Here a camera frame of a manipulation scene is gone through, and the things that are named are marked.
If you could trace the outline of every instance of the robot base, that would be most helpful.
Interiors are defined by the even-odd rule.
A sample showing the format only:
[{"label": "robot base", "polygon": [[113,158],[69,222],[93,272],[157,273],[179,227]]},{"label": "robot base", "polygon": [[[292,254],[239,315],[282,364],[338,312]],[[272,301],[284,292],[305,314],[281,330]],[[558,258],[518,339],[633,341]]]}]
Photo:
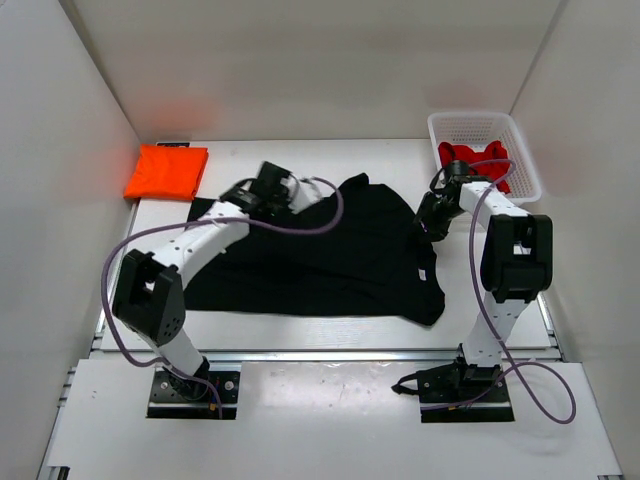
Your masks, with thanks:
[{"label": "robot base", "polygon": [[[215,403],[210,405],[210,393],[201,399],[185,399],[173,387],[171,374],[156,370],[149,393],[147,418],[189,418],[219,420]],[[240,372],[209,371],[209,381],[216,387],[222,400],[222,420],[235,420],[240,386]]]},{"label": "robot base", "polygon": [[[477,368],[458,358],[449,365],[419,370],[402,377],[391,389],[401,395],[418,395],[422,423],[512,422],[515,420],[509,390],[504,382],[495,384],[500,367]],[[415,380],[418,389],[402,385]],[[436,408],[472,400],[486,393],[472,404],[462,407]]]},{"label": "robot base", "polygon": [[447,403],[463,402],[485,392],[492,382],[465,383],[465,372],[469,368],[464,362],[417,372],[418,395],[422,423],[475,423],[512,422],[515,420],[509,390],[505,382],[499,382],[489,393],[469,406],[430,410],[429,407]]}]

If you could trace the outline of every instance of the red cloth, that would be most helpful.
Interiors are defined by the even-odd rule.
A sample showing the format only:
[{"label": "red cloth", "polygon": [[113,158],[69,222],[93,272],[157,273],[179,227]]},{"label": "red cloth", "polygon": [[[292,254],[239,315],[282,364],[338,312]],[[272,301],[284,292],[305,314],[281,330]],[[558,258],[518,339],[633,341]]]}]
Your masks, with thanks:
[{"label": "red cloth", "polygon": [[[473,165],[476,162],[482,160],[498,160],[508,159],[509,155],[507,150],[502,146],[500,140],[491,142],[484,149],[484,152],[474,152],[466,145],[451,145],[447,142],[442,142],[438,145],[438,153],[440,154],[440,162],[443,167],[446,167],[454,160],[462,160],[469,165]],[[509,170],[508,163],[493,163],[488,165],[481,165],[476,168],[479,175],[485,175],[492,180],[497,180]],[[507,182],[500,182],[498,184],[498,190],[502,193],[511,193],[511,189]]]}]

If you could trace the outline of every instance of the white wall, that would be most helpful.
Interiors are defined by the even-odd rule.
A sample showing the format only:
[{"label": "white wall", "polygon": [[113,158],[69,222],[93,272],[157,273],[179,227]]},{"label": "white wall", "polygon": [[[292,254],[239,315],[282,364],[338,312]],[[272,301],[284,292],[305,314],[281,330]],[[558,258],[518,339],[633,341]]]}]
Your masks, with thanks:
[{"label": "white wall", "polygon": [[514,116],[555,228],[560,340],[640,478],[640,3],[571,0]]},{"label": "white wall", "polygon": [[422,138],[437,110],[508,112],[558,2],[75,5],[107,82],[152,141]]},{"label": "white wall", "polygon": [[0,0],[3,480],[37,475],[65,372],[88,351],[137,144],[58,2]]}]

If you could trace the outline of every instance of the black mounting plate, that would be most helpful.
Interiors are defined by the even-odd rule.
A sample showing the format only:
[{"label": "black mounting plate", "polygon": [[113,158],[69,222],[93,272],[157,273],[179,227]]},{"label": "black mounting plate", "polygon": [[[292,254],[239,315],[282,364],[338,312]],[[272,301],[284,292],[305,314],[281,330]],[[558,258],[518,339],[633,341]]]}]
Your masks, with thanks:
[{"label": "black mounting plate", "polygon": [[471,400],[488,385],[460,386],[461,365],[457,362],[417,372],[422,423],[513,422],[513,409],[507,384],[503,381],[470,406],[425,410],[425,407]]},{"label": "black mounting plate", "polygon": [[[191,401],[182,397],[171,386],[165,370],[156,370],[149,393],[147,418],[189,418],[203,420],[219,420],[217,410],[211,410],[210,394],[201,401]],[[237,413],[238,392],[240,388],[240,372],[209,371],[209,381],[216,387],[222,401],[222,420],[235,420]]]}]

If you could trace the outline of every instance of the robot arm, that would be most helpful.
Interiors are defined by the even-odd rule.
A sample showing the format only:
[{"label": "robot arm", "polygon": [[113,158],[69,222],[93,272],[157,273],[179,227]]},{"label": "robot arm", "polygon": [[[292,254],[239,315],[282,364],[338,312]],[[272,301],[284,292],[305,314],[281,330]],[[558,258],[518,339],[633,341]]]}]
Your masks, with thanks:
[{"label": "robot arm", "polygon": [[[223,194],[202,218],[266,218],[283,209],[299,213],[322,198],[314,186],[268,162],[245,188],[248,181]],[[146,253],[131,250],[122,263],[113,313],[177,371],[206,378],[209,362],[183,329],[183,292],[201,268],[248,234],[246,223],[213,223],[187,229]],[[202,396],[201,384],[172,380],[186,398]]]},{"label": "robot arm", "polygon": [[502,193],[490,188],[491,181],[455,161],[444,169],[444,186],[424,196],[415,223],[420,223],[431,241],[443,240],[451,220],[463,212],[473,213],[482,200],[477,221],[487,231],[480,278],[485,289],[483,305],[500,341],[485,321],[482,311],[467,339],[460,345],[454,364],[434,369],[435,378],[447,398],[463,400],[491,388],[502,371],[502,346],[529,303],[546,290],[552,277],[552,224],[545,215],[531,215]]}]

